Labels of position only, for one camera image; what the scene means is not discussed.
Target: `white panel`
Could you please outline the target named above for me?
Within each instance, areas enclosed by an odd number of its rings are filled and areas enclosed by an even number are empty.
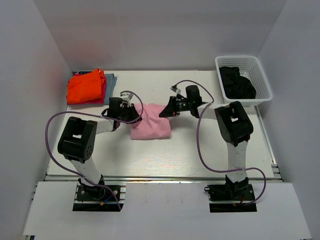
[[[269,183],[257,212],[233,213],[210,213],[204,183],[128,183],[121,212],[72,212],[76,185],[39,182],[24,234],[36,240],[310,238],[290,183]],[[262,183],[253,189],[258,193]]]
[[[1,1],[0,29],[0,232],[15,240],[46,173],[44,127],[65,109],[71,71],[32,0]]]
[[[286,0],[35,0],[71,69],[213,69],[256,55]]]
[[[191,79],[203,84],[214,96],[216,103],[222,103],[222,93],[216,71],[115,71],[118,77],[114,96],[121,91],[131,90],[137,93],[144,103],[166,105],[169,96],[174,95],[170,87],[183,79]],[[185,95],[185,87],[192,83],[184,82],[179,87]],[[210,97],[201,88],[203,101]],[[69,106],[68,110],[79,110],[99,115],[107,106]],[[247,147],[247,167],[261,168],[268,178],[273,178],[270,155],[266,149],[258,118],[249,109],[253,124],[253,134]],[[70,116],[65,116],[62,127]],[[77,115],[85,120],[95,120]],[[179,117],[170,118],[172,134],[170,139],[162,140],[130,140],[130,125],[122,124],[115,132],[98,134],[95,138],[93,161],[98,171],[105,176],[118,177],[222,177],[223,173],[207,170],[200,162],[196,146],[196,129],[198,119],[189,112],[181,113]],[[62,134],[58,134],[56,146]],[[214,169],[228,169],[227,144],[221,137],[216,120],[203,119],[200,128],[200,145],[206,163]],[[73,165],[54,148],[54,156],[64,166],[73,169]],[[49,175],[70,175],[54,162],[50,161]],[[250,178],[262,178],[256,170],[248,171]]]
[[[287,1],[258,56],[273,90],[261,107],[264,124],[314,239],[320,239],[319,9],[319,1]]]

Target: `pink cloth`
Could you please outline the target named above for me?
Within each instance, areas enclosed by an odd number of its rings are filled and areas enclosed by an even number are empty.
[[[75,73],[74,76],[81,76],[79,73]],[[75,104],[103,104],[105,102],[105,96],[106,96],[106,87],[107,87],[107,79],[105,79],[104,83],[101,85],[101,98],[88,100],[84,102],[79,103],[72,103],[72,105]]]
[[[134,104],[135,110],[141,114],[141,104]],[[143,104],[142,120],[131,126],[131,140],[163,139],[171,136],[169,119],[159,117],[166,106],[150,103]]]

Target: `orange cloth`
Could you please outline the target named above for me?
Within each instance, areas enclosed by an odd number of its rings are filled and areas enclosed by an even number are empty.
[[[95,69],[93,72],[74,76],[68,84],[66,101],[68,104],[78,104],[85,101],[100,99],[102,97],[102,88],[106,77],[104,71]]]

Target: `clothes stack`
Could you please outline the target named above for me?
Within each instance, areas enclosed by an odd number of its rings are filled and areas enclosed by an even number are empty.
[[[224,92],[229,99],[255,99],[256,89],[251,81],[241,76],[239,67],[219,67]]]
[[[69,81],[67,104],[109,104],[117,77],[113,73],[105,75],[98,68],[91,72],[76,73]]]

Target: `white plastic basket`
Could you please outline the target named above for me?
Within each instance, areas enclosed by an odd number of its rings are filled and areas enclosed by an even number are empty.
[[[267,77],[261,64],[255,56],[217,56],[215,58],[216,71],[218,73],[220,87],[225,104],[239,101],[244,107],[256,106],[272,99],[272,92]],[[221,79],[219,68],[238,67],[240,75],[249,79],[256,90],[255,99],[231,99],[227,98]]]

